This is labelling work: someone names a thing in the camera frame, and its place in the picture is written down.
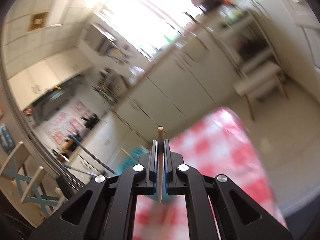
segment kitchen cabinet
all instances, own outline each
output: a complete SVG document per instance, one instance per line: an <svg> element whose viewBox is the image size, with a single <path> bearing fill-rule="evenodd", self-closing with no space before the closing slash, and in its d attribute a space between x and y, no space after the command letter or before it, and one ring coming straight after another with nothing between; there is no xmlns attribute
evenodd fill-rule
<svg viewBox="0 0 320 240"><path fill-rule="evenodd" d="M92 66L92 62L78 48L69 49L65 53L72 61L72 68L79 73L88 70Z"/></svg>
<svg viewBox="0 0 320 240"><path fill-rule="evenodd" d="M35 82L35 86L41 95L44 95L60 82L45 60L38 61L28 67L27 72Z"/></svg>
<svg viewBox="0 0 320 240"><path fill-rule="evenodd" d="M114 171L118 171L124 161L128 159L128 155L122 149L130 153L135 147L139 145L148 148L148 143L131 130L128 136L126 136L120 143L118 149L115 150L107 165Z"/></svg>
<svg viewBox="0 0 320 240"><path fill-rule="evenodd" d="M94 174L99 175L100 172L97 171L94 167L92 167L89 163L87 163L83 158L80 156L76 156L72 163L70 164L71 167L76 168L81 171L87 171ZM92 178L91 175L85 174L79 171L68 169L70 173L72 173L74 176L76 176L77 179L82 181L84 184L88 184L90 182L90 179Z"/></svg>
<svg viewBox="0 0 320 240"><path fill-rule="evenodd" d="M170 53L148 78L189 120L215 105L184 63Z"/></svg>
<svg viewBox="0 0 320 240"><path fill-rule="evenodd" d="M195 35L209 50L201 62L192 61L180 50L175 54L185 63L215 103L220 104L236 93L233 83L239 79L239 76L227 56L206 30L201 28Z"/></svg>
<svg viewBox="0 0 320 240"><path fill-rule="evenodd" d="M316 66L320 67L320 30L304 28Z"/></svg>
<svg viewBox="0 0 320 240"><path fill-rule="evenodd" d="M26 69L10 78L8 83L20 111L26 109L27 106L40 97L35 82Z"/></svg>
<svg viewBox="0 0 320 240"><path fill-rule="evenodd" d="M57 53L46 59L51 70L59 78L60 83L63 83L78 74L74 68L74 62L71 57L65 52Z"/></svg>
<svg viewBox="0 0 320 240"><path fill-rule="evenodd" d="M129 98L165 132L173 131L187 118L148 78L144 78Z"/></svg>
<svg viewBox="0 0 320 240"><path fill-rule="evenodd" d="M145 140L152 141L157 138L157 128L159 126L130 98L123 101L116 110L116 114L145 138Z"/></svg>
<svg viewBox="0 0 320 240"><path fill-rule="evenodd" d="M130 128L117 116L113 113L110 113L110 115L111 118L108 119L108 122L102 121L99 123L99 127L97 127L98 132L95 132L94 135L89 135L90 140L84 142L84 147L103 163L108 162L120 141L130 131ZM94 165L96 161L86 152L81 151L80 155L96 167Z"/></svg>

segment teal object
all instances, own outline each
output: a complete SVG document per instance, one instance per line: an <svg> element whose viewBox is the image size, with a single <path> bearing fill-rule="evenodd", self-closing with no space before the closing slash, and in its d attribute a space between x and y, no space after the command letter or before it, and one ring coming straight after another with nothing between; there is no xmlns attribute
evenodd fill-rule
<svg viewBox="0 0 320 240"><path fill-rule="evenodd" d="M131 167L131 166L134 166L138 163L138 160L140 158L140 156L142 154L145 154L145 153L148 153L149 151L139 145L135 148L133 148L133 150L131 150L129 152L129 155L133 158L130 158L129 156L126 158L126 160L118 167L118 169L115 171L117 174L121 174L122 172L124 172L127 168Z"/></svg>

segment stool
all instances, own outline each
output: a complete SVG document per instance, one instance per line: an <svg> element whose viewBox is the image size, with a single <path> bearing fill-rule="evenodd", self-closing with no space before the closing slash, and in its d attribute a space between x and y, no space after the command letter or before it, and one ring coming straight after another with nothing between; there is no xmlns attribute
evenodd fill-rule
<svg viewBox="0 0 320 240"><path fill-rule="evenodd" d="M288 95L284 89L284 85L280 79L281 68L271 62L267 61L263 65L261 65L257 70L250 73L250 75L234 84L234 88L240 96L243 96L246 100L250 111L250 117L254 121L254 114L252 110L252 106L250 100L248 98L248 94L252 92L254 89L265 83L266 81L270 80L272 77L276 78L276 81L279 84L280 92L288 99Z"/></svg>
<svg viewBox="0 0 320 240"><path fill-rule="evenodd" d="M45 192L43 192L44 195L39 193L38 186L47 174L43 167L38 167L32 178L18 173L29 156L30 152L24 143L19 142L5 160L0 170L0 176L11 181L15 180L21 196L21 203L32 202L39 204L44 215L48 218L50 214L45 206L49 206L55 211L56 209L54 210L53 207L60 207L66 199L63 195L60 195L60 197L51 197L47 196ZM22 190L21 180L28 184L24 192Z"/></svg>

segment shelf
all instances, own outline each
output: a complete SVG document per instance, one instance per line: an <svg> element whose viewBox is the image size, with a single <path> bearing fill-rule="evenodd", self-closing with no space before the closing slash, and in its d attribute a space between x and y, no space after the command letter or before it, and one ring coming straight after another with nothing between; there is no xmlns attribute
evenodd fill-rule
<svg viewBox="0 0 320 240"><path fill-rule="evenodd" d="M245 17L240 19L238 22L234 23L230 28L220 28L217 32L217 36L223 40L227 41L243 31L249 24L254 21L252 14L247 13Z"/></svg>
<svg viewBox="0 0 320 240"><path fill-rule="evenodd" d="M271 47L266 47L262 51L260 51L258 54L256 54L251 59L247 60L243 65L240 66L240 69L244 73L251 72L254 70L258 65L260 65L262 62L264 62L269 57L273 56L273 51Z"/></svg>

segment cabinet handle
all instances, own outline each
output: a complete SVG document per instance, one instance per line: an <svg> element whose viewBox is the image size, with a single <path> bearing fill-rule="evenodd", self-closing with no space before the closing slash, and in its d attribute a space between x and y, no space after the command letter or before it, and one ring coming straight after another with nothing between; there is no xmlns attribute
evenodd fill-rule
<svg viewBox="0 0 320 240"><path fill-rule="evenodd" d="M178 62L178 60L175 59L176 64L178 65L179 68L181 68L184 72L186 71Z"/></svg>
<svg viewBox="0 0 320 240"><path fill-rule="evenodd" d="M37 94L36 88L35 87L31 87L31 88L32 88L33 93Z"/></svg>
<svg viewBox="0 0 320 240"><path fill-rule="evenodd" d="M184 63L186 63L189 67L192 68L192 66L189 64L189 62L188 62L186 59L183 58L183 61L184 61Z"/></svg>
<svg viewBox="0 0 320 240"><path fill-rule="evenodd" d="M137 101L136 99L132 99L132 101L133 101L137 106L139 106L140 108L142 108L142 107L141 107L141 104L139 103L139 101Z"/></svg>
<svg viewBox="0 0 320 240"><path fill-rule="evenodd" d="M302 3L302 0L292 0L295 4Z"/></svg>
<svg viewBox="0 0 320 240"><path fill-rule="evenodd" d="M72 65L73 70L78 71L78 66L76 64Z"/></svg>
<svg viewBox="0 0 320 240"><path fill-rule="evenodd" d="M86 168L87 170L91 170L90 166L88 164L86 164L83 161L80 161L80 163L82 164L82 166L84 166L84 168Z"/></svg>
<svg viewBox="0 0 320 240"><path fill-rule="evenodd" d="M37 89L38 89L38 92L41 93L42 90L40 89L40 86L39 85L36 85Z"/></svg>
<svg viewBox="0 0 320 240"><path fill-rule="evenodd" d="M140 111L140 108L136 108L135 104L130 103L130 105L132 106L132 108L133 108L134 110Z"/></svg>

